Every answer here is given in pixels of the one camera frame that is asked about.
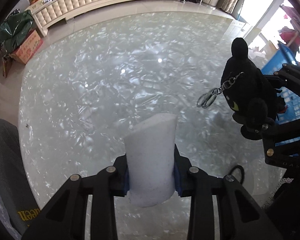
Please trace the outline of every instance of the keychain ring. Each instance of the keychain ring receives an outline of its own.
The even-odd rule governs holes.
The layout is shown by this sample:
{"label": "keychain ring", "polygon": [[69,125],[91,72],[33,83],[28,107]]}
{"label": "keychain ring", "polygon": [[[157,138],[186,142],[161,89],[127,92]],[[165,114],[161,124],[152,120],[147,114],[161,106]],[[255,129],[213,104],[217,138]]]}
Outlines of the keychain ring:
{"label": "keychain ring", "polygon": [[218,89],[217,88],[211,89],[208,93],[205,93],[199,97],[197,101],[197,107],[202,107],[204,109],[208,108],[213,104],[214,100],[216,100],[217,95],[218,95]]}

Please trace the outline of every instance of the metal screw head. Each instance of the metal screw head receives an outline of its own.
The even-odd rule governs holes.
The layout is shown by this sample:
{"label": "metal screw head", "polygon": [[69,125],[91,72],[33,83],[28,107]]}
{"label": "metal screw head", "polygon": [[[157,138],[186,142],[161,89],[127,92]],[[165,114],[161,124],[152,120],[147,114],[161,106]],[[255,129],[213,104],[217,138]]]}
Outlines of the metal screw head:
{"label": "metal screw head", "polygon": [[197,167],[195,167],[195,166],[192,166],[192,167],[190,167],[189,171],[190,171],[191,173],[197,173],[197,172],[199,171],[199,168],[197,168]]}
{"label": "metal screw head", "polygon": [[71,175],[70,180],[77,181],[79,178],[80,178],[80,176],[78,174],[73,174],[73,175]]}
{"label": "metal screw head", "polygon": [[263,129],[263,130],[267,130],[268,127],[269,127],[269,125],[268,125],[267,123],[264,123],[264,124],[262,125],[262,129]]}
{"label": "metal screw head", "polygon": [[273,154],[274,154],[273,149],[268,149],[268,150],[267,150],[267,155],[268,155],[269,157],[271,157]]}
{"label": "metal screw head", "polygon": [[234,178],[232,177],[232,175],[227,175],[226,180],[229,181],[229,182],[233,182]]}
{"label": "metal screw head", "polygon": [[106,171],[109,172],[109,173],[115,172],[115,167],[114,167],[114,166],[109,166],[109,167],[106,169]]}

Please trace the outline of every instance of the white tile floor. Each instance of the white tile floor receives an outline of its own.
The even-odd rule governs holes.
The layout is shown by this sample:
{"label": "white tile floor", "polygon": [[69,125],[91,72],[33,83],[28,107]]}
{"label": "white tile floor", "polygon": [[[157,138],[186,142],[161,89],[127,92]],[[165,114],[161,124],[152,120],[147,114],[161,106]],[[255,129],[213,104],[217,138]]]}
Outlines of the white tile floor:
{"label": "white tile floor", "polygon": [[[56,41],[99,22],[126,15],[163,11],[196,12],[233,19],[232,16],[220,10],[212,10],[204,5],[200,6],[190,2],[183,4],[178,0],[137,0],[125,2],[87,12],[67,23],[60,21],[54,24],[49,29],[48,35],[43,39],[43,44],[37,53]],[[2,76],[2,63],[0,61],[0,118],[16,126],[18,126],[18,108],[23,69],[24,66],[22,64],[14,62],[8,77],[4,78]]]}

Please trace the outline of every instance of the blue plastic crate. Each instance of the blue plastic crate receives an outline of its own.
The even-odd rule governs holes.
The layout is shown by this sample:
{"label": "blue plastic crate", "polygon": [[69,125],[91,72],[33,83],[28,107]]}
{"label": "blue plastic crate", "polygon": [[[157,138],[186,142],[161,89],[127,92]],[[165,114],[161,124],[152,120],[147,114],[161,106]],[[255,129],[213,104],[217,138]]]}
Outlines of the blue plastic crate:
{"label": "blue plastic crate", "polygon": [[[271,60],[269,60],[269,62],[261,70],[261,72],[264,75],[272,75],[275,71],[279,71],[282,68],[282,64],[284,63],[294,65],[296,64],[297,61],[292,51],[287,46],[285,46],[282,43],[279,43],[279,48],[280,49],[277,51],[277,53],[272,57]],[[284,114],[278,114],[279,120],[276,120],[276,122],[278,124],[282,124],[299,119],[300,97],[287,88],[282,88],[282,93],[280,95],[284,98],[284,101],[288,105],[288,109]],[[282,143],[288,143],[298,140],[300,140],[300,137]]]}

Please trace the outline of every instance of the black plush toy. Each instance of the black plush toy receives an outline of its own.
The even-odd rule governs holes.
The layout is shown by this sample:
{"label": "black plush toy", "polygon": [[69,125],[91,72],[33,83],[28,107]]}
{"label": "black plush toy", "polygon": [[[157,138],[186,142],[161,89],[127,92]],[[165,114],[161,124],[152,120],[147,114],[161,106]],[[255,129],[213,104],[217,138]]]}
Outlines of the black plush toy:
{"label": "black plush toy", "polygon": [[226,63],[221,85],[240,72],[244,74],[231,88],[223,91],[228,105],[235,112],[245,116],[247,125],[252,127],[262,125],[266,118],[275,120],[277,113],[285,109],[283,98],[277,96],[277,90],[248,59],[248,45],[243,38],[233,41],[231,52],[232,57]]}

